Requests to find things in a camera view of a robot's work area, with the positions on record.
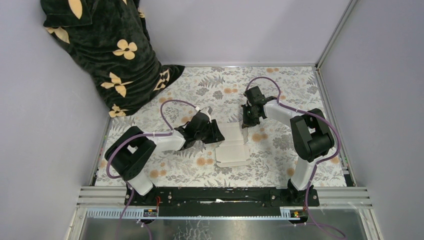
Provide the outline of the white cardboard paper box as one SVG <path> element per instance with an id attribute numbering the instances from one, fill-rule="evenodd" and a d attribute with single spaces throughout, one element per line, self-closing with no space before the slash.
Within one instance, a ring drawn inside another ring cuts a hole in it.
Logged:
<path id="1" fill-rule="evenodd" d="M 240 122 L 219 123 L 219 130 L 224 136 L 215 149 L 216 165 L 220 168 L 243 167 L 251 163 L 248 142 L 248 129 L 242 128 Z"/>

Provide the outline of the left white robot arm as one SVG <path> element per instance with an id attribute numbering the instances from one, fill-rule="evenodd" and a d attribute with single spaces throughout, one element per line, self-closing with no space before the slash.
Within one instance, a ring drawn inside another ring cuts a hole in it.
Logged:
<path id="1" fill-rule="evenodd" d="M 117 177 L 136 192 L 136 199 L 148 206 L 155 200 L 154 184 L 143 173 L 143 168 L 153 154 L 182 151 L 197 141 L 206 145 L 224 140 L 217 121 L 201 111 L 170 132 L 143 132 L 132 126 L 106 151 L 106 168 L 112 167 L 118 173 Z"/>

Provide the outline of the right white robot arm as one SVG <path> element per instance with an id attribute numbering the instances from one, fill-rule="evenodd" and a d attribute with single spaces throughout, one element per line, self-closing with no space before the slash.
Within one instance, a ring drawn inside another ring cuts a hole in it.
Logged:
<path id="1" fill-rule="evenodd" d="M 303 111 L 278 102 L 274 96 L 266 97 L 255 86 L 243 94 L 246 103 L 242 107 L 241 127 L 250 128 L 260 124 L 260 119 L 272 119 L 291 129 L 298 164 L 287 183 L 287 201 L 293 206 L 301 205 L 306 199 L 314 175 L 314 165 L 323 160 L 335 146 L 329 122 L 323 112 L 314 108 Z"/>

